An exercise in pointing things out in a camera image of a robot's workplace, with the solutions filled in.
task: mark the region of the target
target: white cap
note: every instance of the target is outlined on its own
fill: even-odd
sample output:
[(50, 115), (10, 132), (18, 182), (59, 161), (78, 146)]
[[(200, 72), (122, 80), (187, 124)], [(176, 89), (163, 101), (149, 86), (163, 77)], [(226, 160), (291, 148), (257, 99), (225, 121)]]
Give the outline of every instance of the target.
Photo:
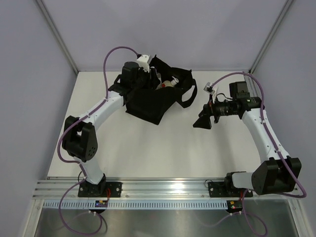
[(172, 77), (173, 80), (170, 82), (172, 86), (175, 86), (177, 83), (179, 83), (179, 80), (175, 77)]

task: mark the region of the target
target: metal corner post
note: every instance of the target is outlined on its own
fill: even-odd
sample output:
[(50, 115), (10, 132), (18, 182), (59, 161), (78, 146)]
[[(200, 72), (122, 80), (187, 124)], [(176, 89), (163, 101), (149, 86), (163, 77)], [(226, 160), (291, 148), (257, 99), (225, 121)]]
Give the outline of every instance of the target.
[(263, 56), (265, 55), (269, 45), (271, 44), (273, 38), (275, 37), (279, 27), (281, 26), (283, 20), (285, 19), (286, 15), (288, 14), (291, 6), (293, 5), (293, 3), (295, 2), (295, 0), (286, 0), (281, 12), (279, 13), (275, 23), (273, 24), (266, 40), (264, 41), (256, 59), (254, 60), (249, 72), (251, 74), (254, 73), (254, 71), (256, 70), (257, 66), (259, 65), (261, 59), (263, 58)]
[(69, 62), (70, 66), (73, 68), (76, 76), (79, 73), (79, 69), (74, 61), (74, 59), (72, 58), (70, 52), (68, 51), (60, 33), (58, 32), (52, 17), (50, 16), (47, 7), (45, 6), (45, 4), (43, 3), (42, 0), (33, 0), (34, 3), (37, 5), (37, 7), (39, 8), (40, 12), (42, 13), (45, 22), (47, 23), (49, 29), (51, 30), (52, 34), (54, 35), (56, 42), (58, 43), (60, 49), (62, 50), (62, 52), (64, 53), (67, 61)]

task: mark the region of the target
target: black bag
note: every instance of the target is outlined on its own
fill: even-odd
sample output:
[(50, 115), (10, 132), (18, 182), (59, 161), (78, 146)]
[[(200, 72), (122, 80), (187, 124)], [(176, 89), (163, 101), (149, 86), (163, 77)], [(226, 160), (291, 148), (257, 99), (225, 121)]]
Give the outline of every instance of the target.
[[(157, 77), (152, 77), (150, 83), (134, 92), (133, 97), (126, 104), (126, 112), (158, 125), (164, 113), (174, 102), (178, 102), (183, 108), (189, 107), (197, 95), (198, 88), (191, 70), (172, 68), (156, 56), (151, 60), (150, 67), (151, 69), (155, 67), (155, 74), (156, 72), (161, 74), (161, 82), (172, 81), (173, 77), (177, 78), (179, 82), (175, 87), (168, 86), (156, 90), (160, 81)], [(194, 91), (191, 98), (182, 101), (182, 95), (192, 86), (194, 86)]]

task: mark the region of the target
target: gray wall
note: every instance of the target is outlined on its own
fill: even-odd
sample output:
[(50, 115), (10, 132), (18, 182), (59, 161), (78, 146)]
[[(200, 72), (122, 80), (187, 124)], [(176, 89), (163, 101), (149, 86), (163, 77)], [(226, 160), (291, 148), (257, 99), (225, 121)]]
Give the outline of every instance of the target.
[(21, 233), (76, 80), (32, 0), (0, 1), (0, 235)]
[(312, 224), (316, 221), (316, 1), (297, 0), (255, 75), (262, 82), (274, 131), (293, 157), (299, 157), (299, 180)]
[[(249, 69), (285, 0), (43, 0), (81, 71), (119, 45), (174, 67)], [(111, 55), (120, 70), (127, 50)]]

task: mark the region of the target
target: metal grille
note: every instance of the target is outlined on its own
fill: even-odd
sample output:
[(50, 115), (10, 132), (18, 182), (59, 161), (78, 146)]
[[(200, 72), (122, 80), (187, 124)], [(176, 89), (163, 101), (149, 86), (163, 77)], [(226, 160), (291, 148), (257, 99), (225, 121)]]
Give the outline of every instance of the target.
[[(46, 200), (43, 208), (58, 208), (60, 200)], [(64, 200), (62, 209), (111, 210), (210, 210), (227, 209), (225, 200), (111, 200), (108, 207), (95, 207), (95, 200)]]

